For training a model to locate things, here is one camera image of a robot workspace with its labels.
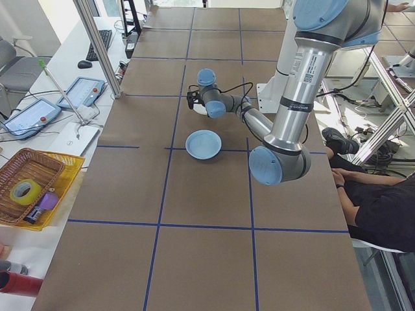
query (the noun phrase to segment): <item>black pants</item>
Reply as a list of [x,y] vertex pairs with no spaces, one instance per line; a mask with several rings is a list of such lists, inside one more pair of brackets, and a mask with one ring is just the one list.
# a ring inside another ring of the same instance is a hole
[[339,155],[335,154],[330,160],[330,167],[331,168],[343,168],[344,170],[350,170],[353,172],[362,172],[366,173],[366,171],[358,166],[350,163],[348,160],[343,159]]

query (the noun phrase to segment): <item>red object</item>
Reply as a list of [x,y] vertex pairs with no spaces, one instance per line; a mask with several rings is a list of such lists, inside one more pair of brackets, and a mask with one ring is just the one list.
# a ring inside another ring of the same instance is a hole
[[42,279],[36,277],[29,277],[9,271],[0,271],[1,293],[36,297],[42,286],[42,282]]

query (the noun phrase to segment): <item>tablet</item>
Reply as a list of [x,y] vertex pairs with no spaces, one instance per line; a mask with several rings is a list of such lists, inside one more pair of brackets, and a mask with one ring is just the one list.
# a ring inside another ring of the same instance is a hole
[[[80,105],[91,106],[104,90],[105,81],[79,76],[66,91],[72,104],[78,108]],[[71,109],[67,100],[62,96],[56,103],[59,107]]]
[[17,139],[26,139],[35,135],[61,112],[61,108],[44,98],[39,98],[17,115],[1,124],[9,134]]

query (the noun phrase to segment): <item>robot arm label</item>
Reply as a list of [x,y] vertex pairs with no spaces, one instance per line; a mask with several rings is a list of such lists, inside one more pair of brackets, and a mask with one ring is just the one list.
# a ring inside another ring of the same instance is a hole
[[306,70],[301,72],[300,77],[297,77],[298,73],[300,72],[303,59],[304,59],[303,53],[296,53],[294,63],[290,70],[290,76],[298,78],[303,83],[308,83],[311,85],[320,83],[320,79],[318,77],[320,76],[320,73],[322,72],[322,69],[323,69],[324,56],[319,55],[319,54],[310,55],[308,68],[306,68]]

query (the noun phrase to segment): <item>roll of tape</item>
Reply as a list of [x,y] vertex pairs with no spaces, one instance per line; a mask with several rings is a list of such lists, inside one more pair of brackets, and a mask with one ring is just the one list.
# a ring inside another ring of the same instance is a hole
[[10,191],[10,199],[20,205],[30,205],[39,196],[42,187],[32,179],[23,179]]

